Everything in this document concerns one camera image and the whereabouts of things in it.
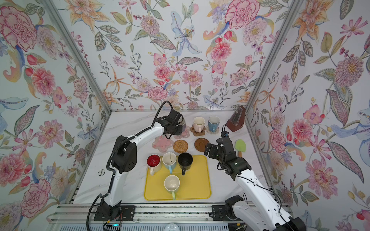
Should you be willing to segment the pink flower coaster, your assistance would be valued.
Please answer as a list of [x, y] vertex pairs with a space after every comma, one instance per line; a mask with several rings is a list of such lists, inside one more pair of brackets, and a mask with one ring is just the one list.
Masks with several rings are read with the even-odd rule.
[[176, 135], [174, 138], [176, 140], [179, 140], [179, 139], [186, 139], [190, 136], [190, 127], [189, 126], [185, 126], [183, 127], [183, 129], [185, 129], [181, 135]]
[[152, 143], [152, 148], [158, 149], [161, 153], [166, 153], [169, 148], [173, 147], [174, 141], [166, 138], [162, 135], [155, 138], [155, 141]]

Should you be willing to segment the brown wooden round coaster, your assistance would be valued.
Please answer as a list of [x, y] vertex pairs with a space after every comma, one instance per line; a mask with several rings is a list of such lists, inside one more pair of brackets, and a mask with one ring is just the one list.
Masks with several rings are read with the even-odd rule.
[[209, 143], [209, 141], [205, 138], [198, 138], [194, 142], [195, 149], [199, 152], [204, 153], [206, 150], [206, 146]]

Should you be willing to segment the rattan woven coaster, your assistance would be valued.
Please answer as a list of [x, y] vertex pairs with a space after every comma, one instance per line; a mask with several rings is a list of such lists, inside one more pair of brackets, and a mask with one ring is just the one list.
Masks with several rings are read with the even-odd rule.
[[188, 143], [185, 140], [177, 140], [173, 144], [173, 150], [176, 153], [186, 153], [188, 150]]

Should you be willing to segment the colourful embroidered coaster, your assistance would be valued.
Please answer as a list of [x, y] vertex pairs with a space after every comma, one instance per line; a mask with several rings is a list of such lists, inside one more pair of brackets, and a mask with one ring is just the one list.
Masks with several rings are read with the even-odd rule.
[[209, 134], [218, 134], [220, 132], [220, 129], [219, 129], [219, 127], [217, 127], [215, 131], [211, 131], [209, 129], [209, 126], [206, 126], [206, 132], [209, 133]]

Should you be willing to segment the brown paw coaster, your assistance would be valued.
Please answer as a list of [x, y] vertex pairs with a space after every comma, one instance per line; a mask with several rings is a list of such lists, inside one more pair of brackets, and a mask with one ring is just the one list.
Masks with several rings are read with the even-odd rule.
[[195, 129], [194, 129], [194, 126], [192, 126], [191, 128], [190, 128], [190, 131], [193, 133], [193, 135], [195, 136], [195, 137], [198, 137], [198, 136], [204, 136], [205, 135], [205, 130], [206, 130], [206, 128], [205, 127], [203, 127], [203, 129], [202, 129], [202, 131], [201, 132], [196, 132], [195, 131]]

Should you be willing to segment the pink handle mug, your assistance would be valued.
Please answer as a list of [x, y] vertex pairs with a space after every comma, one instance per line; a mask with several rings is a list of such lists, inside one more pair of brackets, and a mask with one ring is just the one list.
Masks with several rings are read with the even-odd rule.
[[195, 132], [202, 133], [204, 127], [205, 127], [205, 119], [203, 117], [198, 116], [194, 118], [193, 128]]

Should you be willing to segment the teal blue mug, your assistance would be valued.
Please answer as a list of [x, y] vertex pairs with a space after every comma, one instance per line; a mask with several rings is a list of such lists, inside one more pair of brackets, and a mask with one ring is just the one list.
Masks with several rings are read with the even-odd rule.
[[217, 116], [210, 116], [208, 120], [208, 126], [211, 131], [215, 131], [219, 127], [220, 118]]

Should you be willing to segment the light blue mug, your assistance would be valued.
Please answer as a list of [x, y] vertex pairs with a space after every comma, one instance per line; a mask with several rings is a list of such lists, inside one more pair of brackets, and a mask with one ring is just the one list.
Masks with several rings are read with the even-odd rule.
[[170, 174], [173, 174], [177, 164], [177, 156], [172, 152], [168, 152], [163, 155], [162, 162], [163, 165], [169, 170]]

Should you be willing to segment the black mug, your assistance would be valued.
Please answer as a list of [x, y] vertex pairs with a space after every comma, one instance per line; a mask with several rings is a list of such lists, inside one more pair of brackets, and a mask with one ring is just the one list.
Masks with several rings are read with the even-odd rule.
[[182, 175], [185, 176], [186, 172], [191, 168], [193, 163], [193, 156], [189, 153], [182, 153], [178, 156], [178, 164], [181, 168]]

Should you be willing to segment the red interior mug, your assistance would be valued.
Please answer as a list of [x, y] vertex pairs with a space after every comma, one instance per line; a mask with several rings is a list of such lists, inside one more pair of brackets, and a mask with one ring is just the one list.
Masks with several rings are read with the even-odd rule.
[[158, 155], [150, 155], [147, 160], [147, 168], [151, 176], [155, 175], [162, 168], [161, 157]]

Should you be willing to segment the green handle mug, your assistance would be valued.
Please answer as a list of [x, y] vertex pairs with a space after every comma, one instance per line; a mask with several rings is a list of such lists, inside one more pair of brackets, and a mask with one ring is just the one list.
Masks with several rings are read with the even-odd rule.
[[176, 193], [180, 188], [180, 180], [175, 175], [170, 175], [164, 180], [164, 187], [171, 194], [172, 200], [176, 200]]

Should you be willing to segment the purple handle mug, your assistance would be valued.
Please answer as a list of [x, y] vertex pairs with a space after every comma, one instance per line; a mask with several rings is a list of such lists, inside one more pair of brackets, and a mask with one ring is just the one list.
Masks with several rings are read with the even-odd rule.
[[186, 121], [183, 119], [181, 122], [180, 122], [180, 125], [182, 126], [182, 132], [184, 132], [186, 130]]

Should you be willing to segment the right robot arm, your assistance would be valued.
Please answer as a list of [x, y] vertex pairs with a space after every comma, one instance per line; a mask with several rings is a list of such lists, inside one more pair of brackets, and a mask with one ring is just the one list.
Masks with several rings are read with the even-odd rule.
[[254, 231], [305, 231], [301, 218], [293, 218], [282, 208], [280, 198], [262, 186], [250, 164], [239, 157], [227, 131], [221, 132], [216, 144], [208, 143], [205, 156], [218, 161], [217, 169], [229, 175], [251, 199], [254, 210], [243, 197], [235, 195], [225, 201], [226, 216], [230, 220], [242, 220]]

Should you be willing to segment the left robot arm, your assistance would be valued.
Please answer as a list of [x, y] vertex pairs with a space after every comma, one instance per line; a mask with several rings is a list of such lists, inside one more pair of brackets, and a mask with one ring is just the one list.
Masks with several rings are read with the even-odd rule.
[[122, 214], [119, 192], [122, 191], [128, 172], [137, 164], [137, 153], [141, 147], [159, 136], [181, 135], [185, 119], [180, 112], [171, 110], [167, 116], [156, 116], [152, 124], [129, 137], [119, 136], [116, 139], [111, 156], [107, 161], [107, 170], [112, 172], [108, 192], [99, 194], [101, 199], [97, 212], [106, 220], [112, 221]]

